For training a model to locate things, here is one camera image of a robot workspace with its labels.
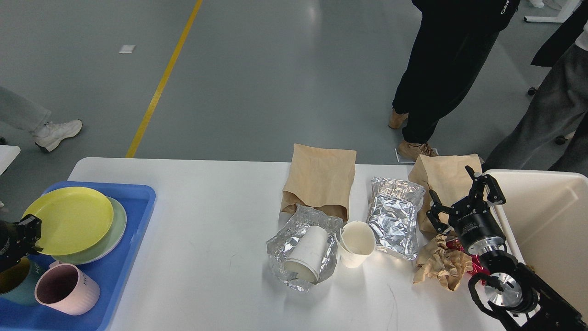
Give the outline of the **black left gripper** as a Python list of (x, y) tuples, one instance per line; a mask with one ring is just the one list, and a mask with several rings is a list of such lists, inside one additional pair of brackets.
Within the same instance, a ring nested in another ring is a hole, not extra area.
[(41, 254), (37, 241), (42, 236), (42, 220), (26, 214), (17, 223), (0, 222), (0, 272), (17, 265), (28, 254)]

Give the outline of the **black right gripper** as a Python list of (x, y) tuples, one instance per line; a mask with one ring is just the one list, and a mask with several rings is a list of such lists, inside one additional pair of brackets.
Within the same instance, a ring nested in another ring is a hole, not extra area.
[[(430, 210), (426, 212), (433, 229), (441, 235), (456, 236), (464, 251), (471, 256), (481, 256), (504, 247), (506, 237), (491, 214), (491, 206), (504, 205), (506, 198), (494, 177), (475, 172), (469, 165), (465, 170), (472, 179), (472, 187), (466, 197), (448, 207), (434, 190)], [(483, 194), (487, 191), (486, 201)], [(441, 222), (439, 214), (449, 215), (448, 224)]]

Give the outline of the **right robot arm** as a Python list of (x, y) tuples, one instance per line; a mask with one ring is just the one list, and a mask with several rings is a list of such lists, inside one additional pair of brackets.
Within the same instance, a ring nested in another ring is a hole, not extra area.
[(444, 206), (437, 192), (430, 190), (432, 207), (427, 216), (439, 234), (454, 231), (465, 253), (476, 256), (488, 270), (469, 280), (473, 302), (507, 331), (585, 331), (581, 313), (508, 253), (506, 236), (491, 214), (491, 206), (506, 203), (496, 179), (468, 165), (465, 170), (472, 179), (468, 195)]

